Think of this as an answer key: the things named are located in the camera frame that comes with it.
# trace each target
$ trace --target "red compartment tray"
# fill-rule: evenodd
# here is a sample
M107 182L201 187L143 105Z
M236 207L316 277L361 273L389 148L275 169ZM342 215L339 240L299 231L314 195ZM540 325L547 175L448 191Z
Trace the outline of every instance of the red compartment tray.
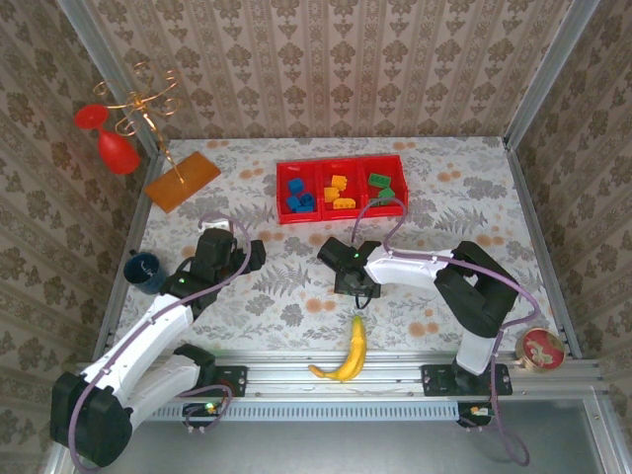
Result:
M360 156L354 158L338 158L309 161L290 161L276 163L276 209L280 224L296 222L319 222L322 220L355 219L359 212L372 198L377 198L380 189L368 185L371 173L391 178L390 188L398 198L408 206L408 187L404 179L402 161L399 155ZM330 202L325 202L324 190L331 186L333 175L347 177L347 188L341 192L341 198L353 198L355 209L334 210ZM311 193L316 206L314 212L295 213L287 206L287 198L291 196L287 182L300 178L305 184L305 191ZM369 209L366 217L382 217L402 215L402 208L397 203L376 206Z

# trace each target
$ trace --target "mug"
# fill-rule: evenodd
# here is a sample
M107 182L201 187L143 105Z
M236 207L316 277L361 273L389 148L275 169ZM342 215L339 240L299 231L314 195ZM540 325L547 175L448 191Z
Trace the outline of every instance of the mug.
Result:
M165 269L158 257L149 252L130 251L131 258L125 264L122 274L127 281L146 294L156 294L167 279Z

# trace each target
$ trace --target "black bracket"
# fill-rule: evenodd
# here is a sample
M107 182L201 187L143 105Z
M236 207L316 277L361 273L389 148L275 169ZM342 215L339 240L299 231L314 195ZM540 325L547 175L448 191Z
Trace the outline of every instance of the black bracket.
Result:
M177 356L190 358L199 366L199 377L196 386L202 388L208 385L227 385L233 397L241 398L246 395L248 385L248 367L246 365L215 365L215 356L204 349L191 344L184 344L174 351ZM199 393L198 397L222 397L222 390L209 390Z
M184 298L233 275L246 258L243 249L235 248L236 243L233 234L227 230L206 229L197 239L196 255L181 262L174 274L167 277L160 287L160 294L169 293ZM266 263L264 243L253 240L250 246L250 260L241 275L256 272ZM188 264L191 264L191 268L187 271L185 267ZM219 291L218 289L188 303L194 313L194 321L205 308L215 302Z
M453 364L449 363L423 365L421 369L426 397L492 395L492 372L489 367L479 376L455 370ZM503 363L496 364L496 391L498 395L514 393L509 369Z
M488 415L482 414L474 414L472 413L472 409L487 409ZM489 402L483 403L471 403L471 402L459 402L458 403L458 417L459 419L456 421L458 425L463 428L474 428L474 427L487 427L492 421L492 417L489 415L489 411L491 411L491 404Z
M364 242L358 249L330 237L318 252L318 260L336 273L334 292L365 298L379 298L380 284L366 273L364 266L371 252L380 246L373 240Z
M461 242L452 254L455 260L483 267L515 282L498 262L473 242ZM471 284L467 278L474 276L477 280ZM486 339L496 338L517 298L517 291L503 282L455 264L439 270L434 285L459 324Z
M68 445L70 417L81 393L88 386L83 377L64 372L52 387L50 437ZM112 387L92 389L86 399L76 428L77 452L96 465L112 464L131 438L131 409L123 408Z

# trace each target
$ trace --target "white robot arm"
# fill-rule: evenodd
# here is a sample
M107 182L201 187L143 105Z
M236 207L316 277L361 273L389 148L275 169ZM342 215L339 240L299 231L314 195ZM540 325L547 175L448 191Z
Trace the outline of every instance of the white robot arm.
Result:
M68 446L73 411L80 395L88 393L75 427L76 450L98 466L107 466L119 457L133 431L169 400L192 388L214 385L226 373L240 373L215 367L213 355L191 345L177 348L162 366L145 373L156 357L216 300L220 283L239 268L245 268L245 274L259 270L265 263L261 240L251 242L248 264L244 264L243 250L235 244L230 231L205 230L197 242L196 256L184 261L167 278L161 294L140 321L80 374L65 372L55 381L50 415L53 440ZM191 269L185 271L188 263ZM216 286L217 290L178 304L182 298Z
M437 252L406 251L410 258L393 257L383 246L377 247L366 262L366 272L379 284L400 283L411 286L435 289L436 274L445 269L448 263L439 260L421 260L416 256L432 258L443 256L452 258L451 250ZM482 374L487 368L496 336L483 338L463 328L461 344L456 354L456 363L475 375Z
M477 376L486 371L501 325L517 297L517 292L503 283L445 261L476 264L514 280L472 242L461 242L454 250L415 252L387 251L373 241L356 249L330 237L318 258L336 272L334 291L356 298L379 297L380 286L388 283L438 289L463 326L456 364ZM471 284L469 277L475 277L476 282Z

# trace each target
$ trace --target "banana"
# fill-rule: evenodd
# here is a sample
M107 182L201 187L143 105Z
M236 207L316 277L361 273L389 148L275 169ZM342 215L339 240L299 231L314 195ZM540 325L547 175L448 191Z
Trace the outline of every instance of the banana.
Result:
M317 377L331 378L333 380L346 382L357 377L357 375L362 371L365 359L366 334L364 333L362 318L356 315L353 321L352 344L349 349L349 355L347 355L347 360L345 361L345 363L338 367L338 370L335 370L333 372L323 372L316 365L309 365L308 368Z

